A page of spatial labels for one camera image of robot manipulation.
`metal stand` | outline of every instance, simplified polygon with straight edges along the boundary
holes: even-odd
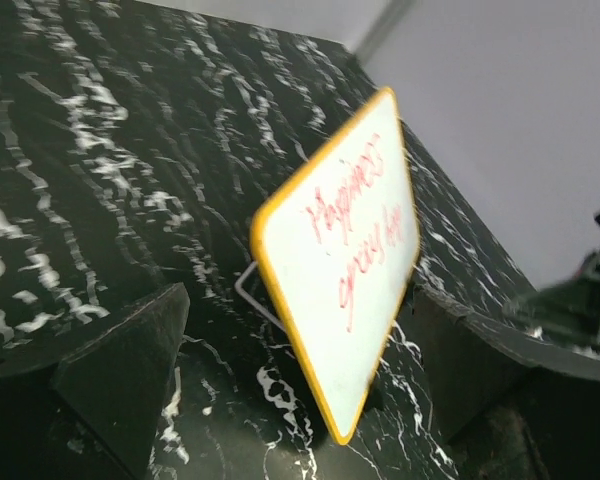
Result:
[[[253,308],[255,308],[258,313],[260,313],[264,318],[269,320],[271,323],[273,323],[276,327],[278,327],[280,330],[282,330],[284,332],[285,331],[284,326],[282,325],[282,322],[278,319],[278,317],[273,315],[269,310],[267,310],[267,308],[264,305],[262,305],[255,298],[253,298],[251,295],[249,295],[242,286],[244,281],[253,273],[253,271],[255,270],[255,268],[257,266],[258,266],[258,262],[251,262],[251,264],[242,273],[242,275],[240,275],[240,277],[238,278],[238,280],[236,280],[236,283],[235,283],[236,292],[238,292],[238,295],[240,295],[247,302],[249,302],[249,304]]]

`small whiteboard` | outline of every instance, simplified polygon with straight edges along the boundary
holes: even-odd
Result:
[[[402,126],[389,88],[254,217],[253,255],[341,445],[355,431],[419,246]]]

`gray wall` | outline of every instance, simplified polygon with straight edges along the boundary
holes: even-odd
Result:
[[[147,3],[326,38],[355,50],[388,1],[147,0]]]
[[[600,242],[600,0],[417,0],[367,65],[535,284]]]

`yellow frame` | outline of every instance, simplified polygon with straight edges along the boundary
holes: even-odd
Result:
[[[313,365],[311,364],[311,360],[307,354],[302,338],[300,337],[300,333],[296,328],[295,323],[293,322],[293,316],[287,305],[286,299],[280,285],[278,284],[278,280],[274,273],[273,267],[271,265],[271,261],[269,256],[267,255],[267,251],[264,247],[264,228],[269,220],[271,214],[282,204],[288,197],[295,191],[295,189],[300,185],[313,170],[324,161],[324,159],[332,152],[336,146],[340,145],[340,143],[346,138],[349,132],[354,129],[381,100],[383,100],[387,95],[390,95],[394,105],[396,107],[396,111],[398,111],[398,102],[396,99],[395,92],[390,87],[384,87],[378,90],[371,99],[364,105],[356,114],[351,117],[341,128],[336,132],[336,134],[322,147],[318,149],[318,151],[311,157],[311,159],[305,163],[302,167],[300,167],[279,189],[276,193],[273,194],[256,212],[253,223],[251,224],[251,251],[255,260],[258,262],[258,269],[260,270],[260,274],[264,280],[265,285],[267,286],[267,290],[269,295],[271,295],[271,299],[273,301],[273,305],[284,324],[287,336],[291,342],[294,352],[298,358],[298,362],[300,363],[300,367],[304,372],[305,377],[309,383],[309,387],[313,393],[314,398],[318,404],[318,408],[322,414],[322,417],[327,424],[327,428],[329,433],[340,445],[346,445],[349,443],[353,434],[358,426],[358,422],[360,421],[360,415],[362,413],[362,409],[364,407],[365,401],[369,394],[369,387],[364,391],[362,395],[362,399],[360,401],[360,405],[358,405],[358,410],[356,413],[355,420],[353,422],[353,426],[350,432],[347,432],[346,435],[341,435],[338,431],[338,428],[335,423],[335,419],[329,409],[329,405],[327,404],[327,400],[322,391],[322,387],[318,382],[315,371],[313,369]],[[396,116],[396,122],[398,123],[398,130],[400,131],[400,138],[402,139],[402,146],[405,147],[404,134],[402,131],[402,125],[400,123],[400,117]],[[411,175],[408,165],[408,158],[405,158],[405,163],[407,163],[407,180],[409,185],[411,186]],[[416,235],[418,237],[418,246],[416,249],[416,254],[414,256],[413,263],[409,268],[409,272],[407,277],[405,278],[405,285],[398,298],[398,304],[395,308],[395,313],[393,314],[393,322],[389,326],[389,330],[385,335],[385,341],[383,342],[383,347],[380,350],[380,354],[375,362],[375,366],[373,372],[378,370],[378,365],[380,363],[380,359],[382,358],[382,354],[384,353],[384,346],[386,345],[386,340],[391,334],[391,330],[393,329],[394,322],[396,317],[398,316],[398,312],[400,311],[400,306],[402,304],[402,300],[407,291],[407,286],[409,283],[409,279],[413,274],[413,268],[417,262],[418,256],[420,254],[420,227],[417,221],[417,213],[415,211],[415,202],[413,196],[413,187],[410,188],[411,194],[411,205],[414,209],[414,216],[416,218]]]

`black marble countertop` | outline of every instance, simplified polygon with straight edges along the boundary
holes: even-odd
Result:
[[[0,0],[0,350],[183,282],[149,478],[456,478],[410,309],[381,362],[384,409],[339,447],[288,342],[233,288],[253,213],[375,90],[328,41],[133,1]],[[529,284],[405,135],[414,283],[495,315]]]

